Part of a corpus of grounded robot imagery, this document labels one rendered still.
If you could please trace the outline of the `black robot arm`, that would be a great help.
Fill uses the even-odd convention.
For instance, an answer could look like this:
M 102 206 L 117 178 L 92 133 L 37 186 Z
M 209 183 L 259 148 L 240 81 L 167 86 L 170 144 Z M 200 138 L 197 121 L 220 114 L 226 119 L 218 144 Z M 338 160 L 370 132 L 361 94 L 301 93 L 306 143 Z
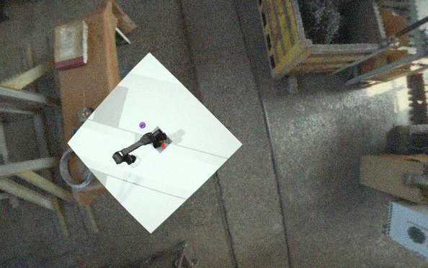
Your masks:
M 148 135 L 149 134 L 149 135 Z M 144 134 L 141 139 L 128 146 L 127 148 L 122 149 L 121 151 L 116 151 L 113 153 L 112 158 L 115 160 L 116 164 L 122 164 L 123 162 L 126 162 L 129 165 L 131 165 L 132 163 L 135 162 L 135 160 L 137 159 L 133 154 L 130 155 L 129 153 L 134 151 L 135 149 L 141 147 L 141 146 L 147 146 L 151 143 L 153 143 L 153 147 L 154 148 L 160 148 L 161 147 L 161 143 L 159 142 L 159 140 L 156 141 L 156 139 L 158 139 L 160 136 L 162 136 L 163 133 L 161 132 L 161 130 L 157 130 L 154 133 L 149 132 Z M 119 153 L 121 152 L 121 153 Z M 122 156 L 121 156 L 122 154 Z

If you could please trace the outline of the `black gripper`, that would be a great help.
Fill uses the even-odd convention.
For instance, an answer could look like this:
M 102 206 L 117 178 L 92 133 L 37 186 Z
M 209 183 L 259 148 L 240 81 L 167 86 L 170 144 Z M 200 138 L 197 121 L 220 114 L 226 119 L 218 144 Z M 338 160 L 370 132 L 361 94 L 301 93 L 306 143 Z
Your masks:
M 167 138 L 166 138 L 166 133 L 163 133 L 163 135 L 162 136 L 160 136 L 158 139 L 156 139 L 156 141 L 155 142 L 157 142 L 157 140 L 159 140 L 159 141 L 162 141 L 162 140 L 166 140 Z

